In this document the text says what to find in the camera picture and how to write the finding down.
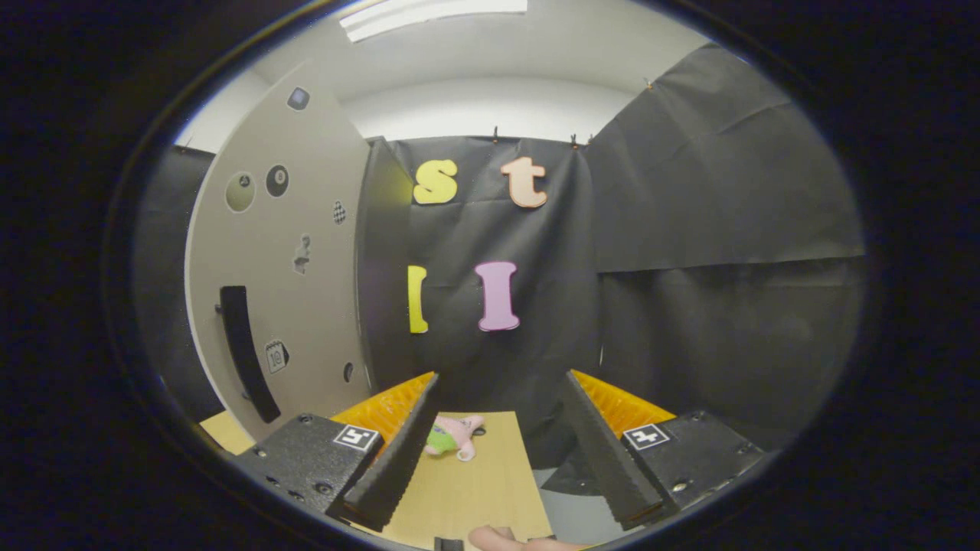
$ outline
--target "pink letter i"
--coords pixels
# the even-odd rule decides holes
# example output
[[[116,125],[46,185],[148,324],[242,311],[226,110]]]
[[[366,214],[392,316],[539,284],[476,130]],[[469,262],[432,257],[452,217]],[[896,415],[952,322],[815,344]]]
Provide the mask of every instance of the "pink letter i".
[[[511,311],[511,274],[517,271],[517,266],[513,262],[487,262],[473,270],[483,279],[480,329],[500,331],[519,326],[520,320]]]

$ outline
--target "plush toy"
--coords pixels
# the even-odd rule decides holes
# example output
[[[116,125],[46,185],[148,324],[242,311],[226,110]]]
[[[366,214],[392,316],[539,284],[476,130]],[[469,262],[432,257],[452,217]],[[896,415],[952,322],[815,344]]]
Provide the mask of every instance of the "plush toy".
[[[483,418],[471,415],[463,419],[452,419],[437,416],[428,439],[425,440],[425,453],[442,455],[448,451],[460,450],[456,453],[460,461],[469,461],[476,455],[473,447],[473,431],[483,426]]]

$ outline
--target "human hand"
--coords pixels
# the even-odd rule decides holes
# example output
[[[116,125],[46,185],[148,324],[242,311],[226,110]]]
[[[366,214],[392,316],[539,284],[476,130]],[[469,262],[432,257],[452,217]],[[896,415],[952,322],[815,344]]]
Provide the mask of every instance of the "human hand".
[[[549,538],[532,539],[527,543],[521,543],[514,538],[514,533],[507,527],[481,526],[471,531],[467,538],[469,543],[480,551],[578,551],[589,547]]]

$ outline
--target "orange padding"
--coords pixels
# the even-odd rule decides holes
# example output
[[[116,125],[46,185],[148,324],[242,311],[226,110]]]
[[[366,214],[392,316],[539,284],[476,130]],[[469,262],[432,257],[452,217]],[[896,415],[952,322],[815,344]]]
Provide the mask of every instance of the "orange padding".
[[[578,379],[585,393],[589,395],[596,409],[603,415],[603,419],[615,433],[616,438],[621,438],[624,430],[651,423],[663,423],[677,417],[617,386],[576,370],[571,372]]]
[[[410,378],[405,382],[375,394],[360,404],[331,417],[332,421],[344,425],[360,426],[377,430],[384,437],[384,445],[377,452],[380,457],[384,448],[398,434],[405,420],[416,406],[418,397],[428,385],[435,372]]]

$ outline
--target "ceiling light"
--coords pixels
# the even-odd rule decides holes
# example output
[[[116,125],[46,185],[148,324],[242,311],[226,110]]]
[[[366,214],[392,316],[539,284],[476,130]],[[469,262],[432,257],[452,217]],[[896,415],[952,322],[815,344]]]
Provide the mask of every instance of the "ceiling light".
[[[523,14],[527,0],[387,0],[340,20],[351,42],[416,23],[452,16]]]

